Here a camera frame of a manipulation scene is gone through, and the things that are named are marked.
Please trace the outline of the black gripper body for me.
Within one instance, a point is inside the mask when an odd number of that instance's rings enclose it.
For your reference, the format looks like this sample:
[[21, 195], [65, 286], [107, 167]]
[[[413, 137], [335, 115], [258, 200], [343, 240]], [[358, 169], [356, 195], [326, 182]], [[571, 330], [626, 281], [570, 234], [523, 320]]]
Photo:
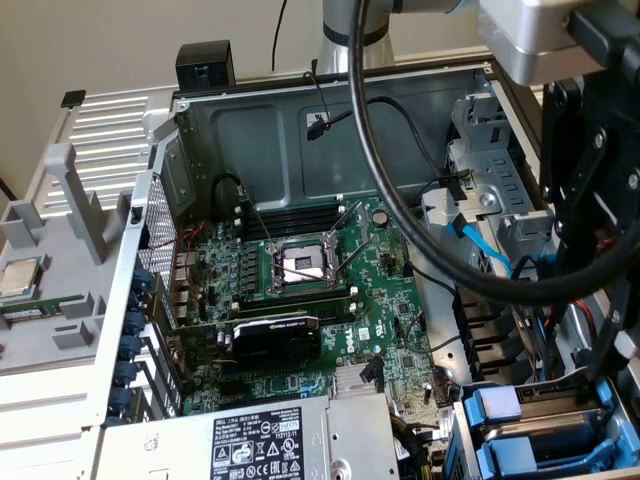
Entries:
[[595, 136], [604, 132], [610, 169], [639, 166], [639, 89], [618, 71], [601, 71], [569, 80], [573, 91], [573, 118], [567, 134], [567, 161], [576, 169]]

